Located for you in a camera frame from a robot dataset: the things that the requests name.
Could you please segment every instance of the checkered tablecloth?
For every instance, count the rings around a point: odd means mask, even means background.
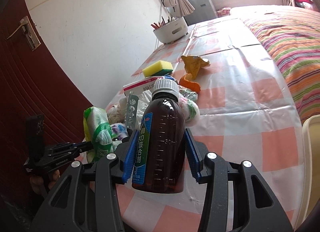
[[[157,60],[170,61],[179,80],[185,74],[181,55],[210,61],[196,79],[201,85],[201,116],[191,127],[195,140],[227,161],[250,160],[294,224],[304,180],[301,123],[273,60],[240,20],[228,16],[190,26],[186,36],[155,50],[128,83],[142,79],[141,70]],[[106,109],[123,97],[121,90]],[[188,163],[182,193],[141,192],[132,189],[131,180],[117,187],[123,220],[138,232],[197,231],[205,190],[206,185],[198,185],[191,176]],[[231,217],[231,189],[229,202]]]

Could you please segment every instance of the bottle neck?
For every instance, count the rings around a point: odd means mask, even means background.
[[[175,95],[167,93],[167,92],[156,93],[153,96],[152,101],[156,100],[156,99],[159,99],[159,98],[168,98],[168,99],[171,99],[171,100],[176,101],[178,103],[178,98]]]

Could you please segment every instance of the colorful striped bedspread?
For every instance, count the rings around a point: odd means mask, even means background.
[[[320,114],[320,13],[291,6],[231,9],[280,69],[301,122]]]

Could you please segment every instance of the metal bolt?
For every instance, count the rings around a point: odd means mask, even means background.
[[[80,162],[79,161],[74,161],[73,163],[71,163],[71,166],[73,167],[73,168],[76,168],[76,167],[79,167],[79,165],[80,165]]]
[[[117,156],[114,153],[110,153],[107,155],[107,159],[115,159]]]
[[[251,167],[251,166],[252,166],[252,163],[251,163],[251,162],[249,162],[248,160],[245,160],[245,161],[243,162],[243,166],[245,166],[245,167],[249,168],[249,167]]]
[[[214,152],[209,152],[207,156],[209,159],[215,159],[217,157],[217,155]]]

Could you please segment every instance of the bottle label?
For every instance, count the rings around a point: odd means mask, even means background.
[[[151,130],[152,113],[146,114],[141,121],[136,161],[133,168],[132,183],[142,185],[146,172],[149,137]]]

